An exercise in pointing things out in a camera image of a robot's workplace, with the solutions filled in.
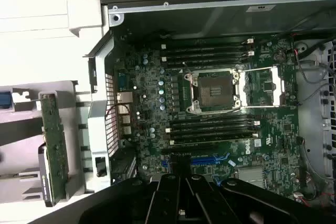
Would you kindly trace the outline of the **silver chipset heat sink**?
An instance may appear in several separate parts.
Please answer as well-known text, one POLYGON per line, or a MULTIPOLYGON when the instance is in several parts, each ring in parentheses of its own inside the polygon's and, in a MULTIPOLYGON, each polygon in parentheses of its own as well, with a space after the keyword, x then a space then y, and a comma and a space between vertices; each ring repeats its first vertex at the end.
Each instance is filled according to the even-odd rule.
POLYGON ((264 178, 262 168, 243 167, 238 170, 238 178, 255 186, 264 187, 264 178))

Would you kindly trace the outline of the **blue expansion slot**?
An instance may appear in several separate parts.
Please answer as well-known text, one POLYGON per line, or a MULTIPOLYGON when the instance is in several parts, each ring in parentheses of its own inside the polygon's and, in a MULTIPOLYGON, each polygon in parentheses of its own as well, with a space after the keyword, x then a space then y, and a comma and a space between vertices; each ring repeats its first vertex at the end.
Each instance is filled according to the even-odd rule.
POLYGON ((228 160, 230 153, 225 156, 171 156, 168 159, 162 160, 161 165, 165 168, 172 168, 173 165, 217 165, 228 160))

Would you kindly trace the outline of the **black RAM slot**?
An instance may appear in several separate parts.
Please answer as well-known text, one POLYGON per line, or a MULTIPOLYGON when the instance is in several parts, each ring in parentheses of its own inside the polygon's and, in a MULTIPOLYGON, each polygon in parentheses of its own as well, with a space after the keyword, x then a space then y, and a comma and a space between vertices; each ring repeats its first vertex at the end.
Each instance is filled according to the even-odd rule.
POLYGON ((190 48, 174 48, 161 50, 162 53, 180 53, 180 52, 208 52, 208 51, 248 51, 253 50, 254 46, 251 45, 224 45, 214 47, 190 47, 190 48))
POLYGON ((167 61, 161 62, 161 66, 173 69, 181 67, 202 67, 202 66, 217 66, 217 65, 236 65, 248 63, 248 59, 216 59, 216 60, 182 60, 182 61, 167 61))
POLYGON ((243 137, 243 138, 231 138, 231 139, 212 139, 212 140, 199 140, 199 141, 176 141, 169 140, 169 146, 182 146, 182 145, 194 145, 194 144, 209 144, 209 143, 221 143, 221 142, 239 142, 245 140, 259 139, 259 137, 243 137))
POLYGON ((228 137, 228 138, 240 138, 245 136, 252 136, 252 134, 258 133, 255 130, 242 130, 242 131, 216 131, 216 132, 204 132, 204 133, 188 133, 188 134, 171 134, 172 140, 188 139, 194 137, 228 137))
POLYGON ((181 54, 181 55, 169 55, 162 56, 161 61, 168 62, 169 60, 188 60, 188 59, 243 59, 246 57, 254 56, 254 51, 244 52, 215 52, 215 53, 203 53, 203 54, 181 54))
POLYGON ((197 39, 171 39, 159 42, 159 47, 177 47, 177 46, 193 46, 193 45, 216 45, 225 43, 248 44, 253 43, 253 37, 216 37, 216 38, 197 38, 197 39))
POLYGON ((169 121, 170 125, 173 124, 183 124, 183 123, 196 123, 196 122, 209 122, 209 121, 216 121, 216 120, 259 120, 259 116, 255 116, 252 114, 236 114, 236 115, 218 115, 218 116, 211 116, 208 118, 202 117, 192 117, 189 119, 180 119, 180 120, 173 120, 169 121))
POLYGON ((258 125, 252 122, 201 122, 171 125, 165 129, 166 133, 177 134, 178 132, 206 132, 206 131, 238 131, 238 130, 254 130, 258 125))

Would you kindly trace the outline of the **black expansion slot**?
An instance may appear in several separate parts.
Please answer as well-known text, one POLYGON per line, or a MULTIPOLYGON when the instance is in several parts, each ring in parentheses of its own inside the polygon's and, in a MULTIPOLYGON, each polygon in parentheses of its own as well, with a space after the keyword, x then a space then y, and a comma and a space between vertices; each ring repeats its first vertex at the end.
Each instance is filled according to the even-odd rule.
POLYGON ((180 146, 180 147, 171 147, 164 148, 160 150, 161 154, 167 155, 171 153, 199 153, 199 152, 209 152, 209 153, 223 153, 225 150, 219 148, 219 146, 180 146))

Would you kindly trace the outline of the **CPU socket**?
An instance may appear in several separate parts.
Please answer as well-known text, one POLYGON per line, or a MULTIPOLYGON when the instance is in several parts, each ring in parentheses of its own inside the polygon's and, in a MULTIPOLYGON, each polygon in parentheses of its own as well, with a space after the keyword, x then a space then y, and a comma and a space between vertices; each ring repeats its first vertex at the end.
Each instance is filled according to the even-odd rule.
POLYGON ((241 109, 236 69, 192 70, 178 78, 180 105, 187 113, 210 115, 241 109))

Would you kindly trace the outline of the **silver socket cover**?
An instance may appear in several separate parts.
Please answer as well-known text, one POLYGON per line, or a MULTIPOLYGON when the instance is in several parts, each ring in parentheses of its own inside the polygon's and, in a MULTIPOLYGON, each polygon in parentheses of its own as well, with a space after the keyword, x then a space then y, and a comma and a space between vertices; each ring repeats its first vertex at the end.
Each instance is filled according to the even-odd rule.
POLYGON ((232 70, 235 105, 240 108, 276 108, 284 105, 285 82, 278 66, 232 70))

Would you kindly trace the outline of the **green Dell motherboard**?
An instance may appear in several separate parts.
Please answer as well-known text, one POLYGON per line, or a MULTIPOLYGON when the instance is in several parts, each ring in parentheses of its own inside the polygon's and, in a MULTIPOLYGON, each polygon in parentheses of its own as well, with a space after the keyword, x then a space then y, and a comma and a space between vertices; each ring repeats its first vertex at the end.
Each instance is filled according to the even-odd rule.
MULTIPOLYGON (((114 76, 117 81, 117 106, 110 108, 107 115, 118 114, 119 135, 123 142, 133 145, 136 150, 138 173, 141 177, 150 179, 155 174, 168 172, 161 161, 176 156, 225 156, 228 160, 217 165, 191 165, 193 174, 209 176, 214 183, 220 184, 227 178, 238 178, 238 170, 243 167, 260 167, 263 171, 263 189, 284 197, 301 201, 305 196, 308 174, 302 160, 299 136, 299 119, 296 82, 295 48, 291 38, 277 36, 252 36, 253 43, 240 44, 254 46, 255 55, 246 57, 248 63, 236 65, 217 65, 202 67, 181 67, 168 69, 161 66, 161 57, 181 54, 203 54, 228 51, 180 52, 162 53, 161 50, 174 48, 214 47, 224 45, 239 45, 225 43, 216 45, 193 45, 164 48, 159 42, 133 44, 125 47, 114 65, 114 76), (286 53, 285 62, 274 61, 275 51, 286 53), (248 70, 263 67, 278 66, 280 76, 285 82, 284 105, 276 108, 241 108, 237 111, 210 115, 194 115, 187 113, 180 105, 178 77, 192 70, 206 69, 238 69, 248 70), (252 114, 259 116, 254 120, 258 125, 252 134, 259 139, 239 142, 221 142, 209 144, 194 144, 182 146, 214 146, 223 148, 223 153, 171 153, 161 154, 169 146, 170 133, 165 129, 170 127, 169 121, 189 119, 192 117, 208 118, 218 115, 252 114)), ((209 122, 252 122, 252 120, 216 120, 209 122)), ((204 132, 178 132, 180 134, 204 132)), ((212 139, 231 139, 228 137, 194 137, 177 139, 176 141, 199 141, 212 139)))

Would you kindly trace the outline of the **grey plastic parts rack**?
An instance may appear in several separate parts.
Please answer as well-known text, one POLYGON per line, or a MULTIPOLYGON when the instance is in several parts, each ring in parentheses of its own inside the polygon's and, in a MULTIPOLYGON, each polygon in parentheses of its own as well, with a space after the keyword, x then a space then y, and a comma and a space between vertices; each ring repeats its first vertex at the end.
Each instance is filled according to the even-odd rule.
POLYGON ((75 93, 73 81, 0 87, 0 94, 27 100, 0 109, 0 204, 42 198, 38 147, 44 139, 41 111, 36 105, 41 94, 54 94, 57 98, 67 148, 69 196, 84 193, 75 93))

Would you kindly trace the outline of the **round coin cell battery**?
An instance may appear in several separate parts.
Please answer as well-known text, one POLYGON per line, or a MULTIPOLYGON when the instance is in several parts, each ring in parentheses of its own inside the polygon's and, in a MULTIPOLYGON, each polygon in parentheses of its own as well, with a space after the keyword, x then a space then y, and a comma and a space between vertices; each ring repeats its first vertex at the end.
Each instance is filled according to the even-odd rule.
POLYGON ((282 50, 275 51, 273 54, 274 61, 276 62, 285 62, 286 61, 286 53, 282 50))

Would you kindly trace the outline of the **hard disk in blue caddy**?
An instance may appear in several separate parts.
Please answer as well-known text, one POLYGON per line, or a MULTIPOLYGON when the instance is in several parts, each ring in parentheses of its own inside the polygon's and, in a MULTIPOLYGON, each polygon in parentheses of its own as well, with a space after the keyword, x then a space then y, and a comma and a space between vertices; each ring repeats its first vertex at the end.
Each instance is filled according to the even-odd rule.
POLYGON ((9 109, 12 106, 12 95, 10 91, 0 92, 0 110, 9 109))

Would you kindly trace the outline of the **open black PC case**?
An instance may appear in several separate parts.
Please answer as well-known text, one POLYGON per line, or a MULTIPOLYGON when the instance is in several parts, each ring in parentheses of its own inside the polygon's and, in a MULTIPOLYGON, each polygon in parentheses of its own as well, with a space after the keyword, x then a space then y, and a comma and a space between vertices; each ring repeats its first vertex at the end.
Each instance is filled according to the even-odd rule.
POLYGON ((139 175, 119 135, 114 65, 133 44, 171 39, 277 36, 295 48, 301 156, 308 174, 299 203, 336 216, 336 0, 100 0, 108 31, 89 55, 88 116, 93 189, 139 175), (96 157, 107 175, 97 177, 96 157))

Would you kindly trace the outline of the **black intrusion switch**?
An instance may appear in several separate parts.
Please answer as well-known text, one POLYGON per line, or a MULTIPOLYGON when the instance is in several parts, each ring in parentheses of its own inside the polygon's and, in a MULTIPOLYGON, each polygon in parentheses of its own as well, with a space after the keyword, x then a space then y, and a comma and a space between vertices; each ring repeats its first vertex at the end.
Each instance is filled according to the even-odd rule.
POLYGON ((96 170, 97 170, 97 177, 104 177, 107 175, 107 168, 106 168, 106 159, 105 157, 96 157, 96 170))

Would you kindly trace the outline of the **grey corner fixture bracket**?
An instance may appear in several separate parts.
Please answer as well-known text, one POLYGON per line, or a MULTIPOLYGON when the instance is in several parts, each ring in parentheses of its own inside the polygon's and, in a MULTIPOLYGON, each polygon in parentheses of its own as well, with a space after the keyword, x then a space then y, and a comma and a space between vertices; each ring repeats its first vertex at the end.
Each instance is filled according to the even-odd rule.
POLYGON ((107 8, 100 0, 67 0, 68 29, 77 37, 89 28, 108 27, 107 8))

